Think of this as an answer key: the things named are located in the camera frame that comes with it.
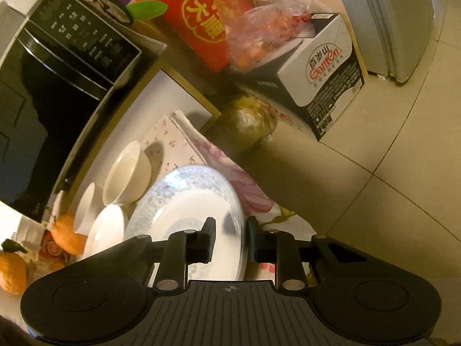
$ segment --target cardboard box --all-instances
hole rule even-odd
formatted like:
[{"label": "cardboard box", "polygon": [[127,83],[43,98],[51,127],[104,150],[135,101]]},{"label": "cardboard box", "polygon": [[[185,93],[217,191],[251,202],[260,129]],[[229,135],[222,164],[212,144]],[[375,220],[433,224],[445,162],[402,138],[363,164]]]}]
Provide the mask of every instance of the cardboard box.
[{"label": "cardboard box", "polygon": [[225,28],[215,0],[159,0],[168,4],[163,17],[215,73],[228,63]]},{"label": "cardboard box", "polygon": [[314,14],[313,38],[297,38],[237,83],[281,103],[306,121],[320,140],[364,84],[356,51],[339,14]]}]

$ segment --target red box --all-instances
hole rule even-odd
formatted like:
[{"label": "red box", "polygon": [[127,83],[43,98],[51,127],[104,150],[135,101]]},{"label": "red box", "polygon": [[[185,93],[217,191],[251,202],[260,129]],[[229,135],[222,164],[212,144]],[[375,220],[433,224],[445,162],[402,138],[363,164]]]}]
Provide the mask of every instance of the red box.
[{"label": "red box", "polygon": [[163,17],[190,47],[218,73],[228,63],[225,29],[215,0],[159,0],[168,4]]}]

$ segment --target bowl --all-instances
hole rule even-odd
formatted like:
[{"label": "bowl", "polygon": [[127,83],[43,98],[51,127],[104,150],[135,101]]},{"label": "bowl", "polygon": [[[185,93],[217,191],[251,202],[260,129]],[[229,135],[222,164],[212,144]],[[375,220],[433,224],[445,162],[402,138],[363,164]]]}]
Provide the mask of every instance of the bowl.
[{"label": "bowl", "polygon": [[123,242],[128,217],[117,204],[105,207],[88,233],[82,259]]},{"label": "bowl", "polygon": [[146,191],[152,166],[138,141],[131,142],[112,165],[102,190],[105,205],[127,204],[138,200]]},{"label": "bowl", "polygon": [[75,213],[74,232],[88,235],[96,217],[103,209],[102,188],[95,183],[90,183],[80,199]]}]

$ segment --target microwave control panel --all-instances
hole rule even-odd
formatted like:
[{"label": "microwave control panel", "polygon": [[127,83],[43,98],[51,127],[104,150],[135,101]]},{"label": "microwave control panel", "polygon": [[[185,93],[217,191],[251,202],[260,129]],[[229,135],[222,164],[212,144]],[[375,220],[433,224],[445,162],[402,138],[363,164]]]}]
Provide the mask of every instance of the microwave control panel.
[{"label": "microwave control panel", "polygon": [[140,53],[78,0],[42,0],[29,20],[111,82]]}]

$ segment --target tile floor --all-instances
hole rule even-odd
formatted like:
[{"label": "tile floor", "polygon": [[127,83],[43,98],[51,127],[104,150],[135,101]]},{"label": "tile floor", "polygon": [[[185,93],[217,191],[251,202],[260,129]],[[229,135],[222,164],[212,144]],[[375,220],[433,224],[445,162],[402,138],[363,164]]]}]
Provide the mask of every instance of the tile floor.
[{"label": "tile floor", "polygon": [[405,85],[369,77],[322,143],[282,124],[243,167],[317,232],[430,280],[443,301],[433,336],[454,342],[461,341],[461,0],[436,0],[435,10],[432,37]]}]

